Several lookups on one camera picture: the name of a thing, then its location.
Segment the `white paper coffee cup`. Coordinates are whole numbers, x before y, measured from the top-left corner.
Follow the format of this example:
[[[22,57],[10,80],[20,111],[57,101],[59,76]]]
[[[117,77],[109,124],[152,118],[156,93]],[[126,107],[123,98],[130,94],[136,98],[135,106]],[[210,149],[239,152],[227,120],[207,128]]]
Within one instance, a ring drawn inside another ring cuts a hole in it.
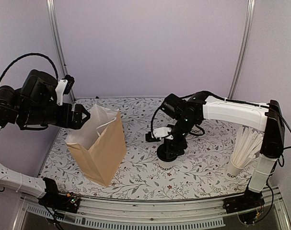
[[[158,164],[160,169],[164,171],[171,170],[175,166],[176,161],[163,161],[161,159],[158,159]]]

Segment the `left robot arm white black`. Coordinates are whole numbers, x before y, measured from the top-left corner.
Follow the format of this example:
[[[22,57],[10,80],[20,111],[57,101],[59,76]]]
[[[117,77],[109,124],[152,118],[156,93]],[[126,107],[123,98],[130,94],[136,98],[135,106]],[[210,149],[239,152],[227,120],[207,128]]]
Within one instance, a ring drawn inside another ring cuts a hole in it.
[[[23,86],[13,89],[0,84],[0,130],[7,124],[16,124],[20,130],[42,131],[50,125],[79,130],[90,119],[90,113],[81,104],[63,101],[75,82],[66,75],[60,79],[54,62],[41,53],[27,53],[13,60],[0,76],[0,83],[7,71],[23,58],[37,56],[46,59],[55,75],[33,69]],[[0,186],[17,192],[45,199],[53,208],[63,204],[57,184],[49,178],[35,178],[10,170],[0,163]]]

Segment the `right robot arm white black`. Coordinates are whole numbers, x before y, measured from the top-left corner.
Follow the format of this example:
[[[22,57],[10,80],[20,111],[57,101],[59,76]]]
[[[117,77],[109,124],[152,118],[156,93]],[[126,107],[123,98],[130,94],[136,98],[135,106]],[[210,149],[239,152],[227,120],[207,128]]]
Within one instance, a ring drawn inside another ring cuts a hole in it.
[[[268,104],[240,102],[201,91],[191,95],[187,101],[172,93],[164,99],[159,109],[176,120],[173,127],[162,127],[152,132],[164,139],[157,150],[158,162],[163,168],[170,168],[177,157],[185,153],[186,136],[204,120],[221,120],[247,127],[247,140],[256,139],[255,131],[263,132],[260,147],[256,143],[235,144],[235,149],[240,152],[250,150],[260,154],[247,186],[248,192],[240,197],[240,205],[250,209],[258,202],[257,193],[264,188],[284,151],[285,122],[277,101],[272,100]]]

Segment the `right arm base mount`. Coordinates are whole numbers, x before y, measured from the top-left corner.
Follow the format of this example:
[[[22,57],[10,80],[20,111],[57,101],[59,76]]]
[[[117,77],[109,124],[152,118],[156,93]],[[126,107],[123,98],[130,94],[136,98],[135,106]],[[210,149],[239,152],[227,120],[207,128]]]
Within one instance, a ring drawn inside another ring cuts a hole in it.
[[[262,193],[255,193],[248,189],[239,196],[225,198],[223,208],[227,214],[237,213],[239,220],[245,225],[254,224],[264,208]]]

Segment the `brown paper bag white handles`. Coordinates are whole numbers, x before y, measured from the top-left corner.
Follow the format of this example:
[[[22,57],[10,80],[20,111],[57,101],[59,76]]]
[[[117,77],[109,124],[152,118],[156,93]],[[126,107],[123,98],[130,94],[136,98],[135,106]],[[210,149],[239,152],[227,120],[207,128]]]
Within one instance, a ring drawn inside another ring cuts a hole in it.
[[[68,134],[65,143],[83,175],[108,187],[127,152],[121,114],[119,109],[97,104],[90,114],[81,129]]]

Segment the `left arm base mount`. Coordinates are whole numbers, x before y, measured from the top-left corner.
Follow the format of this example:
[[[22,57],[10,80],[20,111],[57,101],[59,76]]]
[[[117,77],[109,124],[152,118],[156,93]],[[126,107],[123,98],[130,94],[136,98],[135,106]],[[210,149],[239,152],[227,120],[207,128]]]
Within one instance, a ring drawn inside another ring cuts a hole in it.
[[[54,210],[77,213],[80,206],[80,197],[77,194],[73,192],[61,194],[53,179],[45,177],[43,181],[45,182],[46,188],[43,197],[38,199],[40,205]]]

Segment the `black plastic cup lid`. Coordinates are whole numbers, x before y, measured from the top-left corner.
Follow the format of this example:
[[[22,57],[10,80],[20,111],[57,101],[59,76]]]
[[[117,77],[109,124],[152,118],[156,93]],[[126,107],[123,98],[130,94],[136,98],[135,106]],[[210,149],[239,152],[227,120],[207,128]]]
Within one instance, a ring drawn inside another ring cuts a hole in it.
[[[177,155],[172,155],[172,156],[167,157],[164,144],[161,144],[158,147],[158,149],[157,149],[157,156],[158,156],[158,159],[160,159],[160,160],[162,160],[164,162],[172,162],[172,161],[175,161],[177,159],[177,157],[178,157]]]

